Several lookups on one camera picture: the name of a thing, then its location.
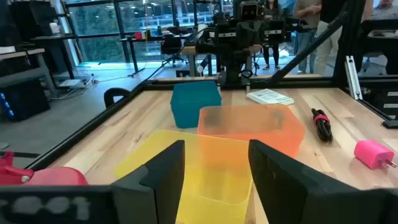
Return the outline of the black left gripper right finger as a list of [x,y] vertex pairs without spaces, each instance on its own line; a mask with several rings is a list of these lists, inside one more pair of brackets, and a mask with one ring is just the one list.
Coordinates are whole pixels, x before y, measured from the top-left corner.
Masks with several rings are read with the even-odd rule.
[[269,223],[385,223],[386,196],[359,190],[260,142],[248,150]]

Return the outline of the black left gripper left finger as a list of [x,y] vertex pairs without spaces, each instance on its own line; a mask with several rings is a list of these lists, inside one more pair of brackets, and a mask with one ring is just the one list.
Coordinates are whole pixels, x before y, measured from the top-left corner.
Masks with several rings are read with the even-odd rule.
[[175,223],[185,173],[185,141],[178,140],[111,184],[119,223]]

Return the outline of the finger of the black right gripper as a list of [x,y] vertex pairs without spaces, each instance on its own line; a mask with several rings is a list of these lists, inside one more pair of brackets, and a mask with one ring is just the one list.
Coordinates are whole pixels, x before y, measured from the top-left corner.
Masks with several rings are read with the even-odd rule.
[[240,47],[248,47],[251,40],[251,28],[247,22],[236,25],[236,40]]
[[253,25],[252,25],[252,29],[253,29],[252,44],[253,45],[261,45],[264,42],[264,28],[265,28],[264,21],[254,21],[253,22]]

